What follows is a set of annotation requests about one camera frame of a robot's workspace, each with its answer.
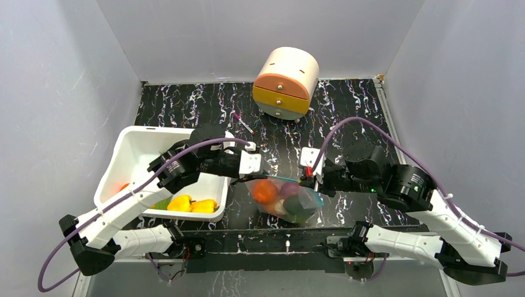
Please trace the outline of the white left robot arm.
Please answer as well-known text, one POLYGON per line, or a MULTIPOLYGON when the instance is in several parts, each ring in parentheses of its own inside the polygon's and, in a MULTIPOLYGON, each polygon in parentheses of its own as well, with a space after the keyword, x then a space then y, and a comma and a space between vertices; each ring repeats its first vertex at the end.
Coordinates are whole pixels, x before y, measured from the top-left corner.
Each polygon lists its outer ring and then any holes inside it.
POLYGON ((263 175, 256 144, 220 126, 195 129, 130 126, 119 135, 95 192, 95 208, 59 221, 80 272, 98 274, 115 260, 159 253, 198 258, 202 238, 184 237, 169 223, 138 230, 141 215, 216 222, 232 181, 263 175))

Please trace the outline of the green cabbage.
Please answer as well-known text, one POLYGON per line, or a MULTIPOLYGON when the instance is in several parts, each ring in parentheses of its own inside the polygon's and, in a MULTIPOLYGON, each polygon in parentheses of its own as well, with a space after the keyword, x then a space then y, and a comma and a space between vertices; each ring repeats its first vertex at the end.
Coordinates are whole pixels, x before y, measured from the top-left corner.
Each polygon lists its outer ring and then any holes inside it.
POLYGON ((304 224, 306 223, 311 217, 313 216, 312 213, 298 213, 293 215, 293 223, 296 224, 304 224))

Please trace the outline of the orange pumpkin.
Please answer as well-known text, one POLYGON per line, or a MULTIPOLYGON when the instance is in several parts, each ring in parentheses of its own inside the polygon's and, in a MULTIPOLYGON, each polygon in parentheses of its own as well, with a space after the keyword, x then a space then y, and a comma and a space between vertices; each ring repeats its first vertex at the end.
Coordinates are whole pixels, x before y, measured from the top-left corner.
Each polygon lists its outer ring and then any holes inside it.
POLYGON ((276 201, 279 189, 272 181, 262 179, 254 184, 251 194, 257 203, 267 205, 276 201))

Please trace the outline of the dark green avocado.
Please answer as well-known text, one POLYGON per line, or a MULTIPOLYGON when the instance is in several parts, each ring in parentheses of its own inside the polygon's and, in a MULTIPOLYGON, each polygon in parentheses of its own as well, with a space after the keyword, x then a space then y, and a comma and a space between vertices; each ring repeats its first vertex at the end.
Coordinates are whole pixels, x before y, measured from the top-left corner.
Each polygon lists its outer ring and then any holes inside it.
POLYGON ((292 196, 284 200, 284 208, 286 212, 293 216, 298 213, 312 213, 314 214, 316 208, 308 208, 303 206, 302 200, 299 196, 292 196))

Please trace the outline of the beige garlic bulb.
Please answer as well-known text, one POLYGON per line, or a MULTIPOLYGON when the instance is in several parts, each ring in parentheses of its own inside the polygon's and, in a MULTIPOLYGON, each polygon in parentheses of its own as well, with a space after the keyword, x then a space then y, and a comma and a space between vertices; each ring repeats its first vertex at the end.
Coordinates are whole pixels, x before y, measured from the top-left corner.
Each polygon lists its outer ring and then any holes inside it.
POLYGON ((274 204, 274 213, 276 215, 286 215, 286 210, 284 208, 284 200, 279 200, 274 204))

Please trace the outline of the clear zip top bag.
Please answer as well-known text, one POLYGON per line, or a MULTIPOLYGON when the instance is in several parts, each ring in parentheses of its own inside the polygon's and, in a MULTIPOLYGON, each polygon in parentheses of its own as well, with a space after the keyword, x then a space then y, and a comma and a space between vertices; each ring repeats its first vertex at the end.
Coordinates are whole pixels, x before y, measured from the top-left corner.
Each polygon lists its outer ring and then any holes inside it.
POLYGON ((304 225, 324 206, 319 193, 298 180, 265 175, 246 182, 250 197, 261 213, 304 225))

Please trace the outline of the red onion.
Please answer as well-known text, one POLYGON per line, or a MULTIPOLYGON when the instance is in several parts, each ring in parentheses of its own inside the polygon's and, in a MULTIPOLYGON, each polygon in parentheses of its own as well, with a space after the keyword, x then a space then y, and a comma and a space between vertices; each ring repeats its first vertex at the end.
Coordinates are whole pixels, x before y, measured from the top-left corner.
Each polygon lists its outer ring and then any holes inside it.
POLYGON ((301 187, 297 182, 286 182, 280 187, 279 195, 282 199, 288 199, 289 197, 296 196, 301 187))

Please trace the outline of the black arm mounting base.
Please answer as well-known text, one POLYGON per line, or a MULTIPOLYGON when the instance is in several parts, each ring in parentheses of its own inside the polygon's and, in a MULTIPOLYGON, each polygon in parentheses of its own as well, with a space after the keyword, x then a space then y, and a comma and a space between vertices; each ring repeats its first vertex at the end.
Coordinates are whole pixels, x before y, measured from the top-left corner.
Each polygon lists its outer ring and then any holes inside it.
POLYGON ((345 273, 351 262, 381 260, 372 252, 335 255, 330 236, 348 238, 351 228, 281 228, 252 230, 185 230, 185 236, 204 239, 204 256, 191 256, 190 273, 218 271, 305 271, 345 273))

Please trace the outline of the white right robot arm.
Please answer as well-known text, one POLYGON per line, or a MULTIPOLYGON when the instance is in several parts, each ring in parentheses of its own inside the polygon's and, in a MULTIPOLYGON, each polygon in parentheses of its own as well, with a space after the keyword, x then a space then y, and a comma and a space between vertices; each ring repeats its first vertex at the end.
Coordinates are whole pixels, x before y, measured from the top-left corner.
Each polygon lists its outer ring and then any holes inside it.
POLYGON ((326 240, 331 257, 389 254, 437 267, 460 283, 478 286, 504 282, 508 267, 500 259, 509 251, 503 240, 469 227, 467 217, 455 214, 435 182, 422 169, 388 161, 379 146, 355 142, 344 154, 344 164, 328 160, 316 148, 302 148, 300 184, 327 196, 336 192, 374 194, 379 203, 418 219, 432 231, 415 235, 357 222, 348 237, 326 240))

